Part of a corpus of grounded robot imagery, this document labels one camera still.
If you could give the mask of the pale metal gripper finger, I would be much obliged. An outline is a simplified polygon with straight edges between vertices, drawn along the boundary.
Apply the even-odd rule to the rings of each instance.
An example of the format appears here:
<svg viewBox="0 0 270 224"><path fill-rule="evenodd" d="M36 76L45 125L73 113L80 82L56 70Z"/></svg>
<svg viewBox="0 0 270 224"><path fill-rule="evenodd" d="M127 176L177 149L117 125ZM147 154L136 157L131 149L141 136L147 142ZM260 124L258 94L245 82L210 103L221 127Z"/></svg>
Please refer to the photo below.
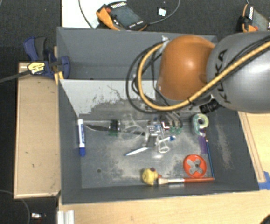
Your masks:
<svg viewBox="0 0 270 224"><path fill-rule="evenodd" d="M150 129L150 144L152 148L158 145L157 144L158 137L159 137L158 129L156 127L152 127Z"/></svg>
<svg viewBox="0 0 270 224"><path fill-rule="evenodd" d="M148 147L148 145L149 145L149 139L150 139L150 127L149 126L147 126L145 128L144 138L145 138L145 142L144 142L145 147Z"/></svg>

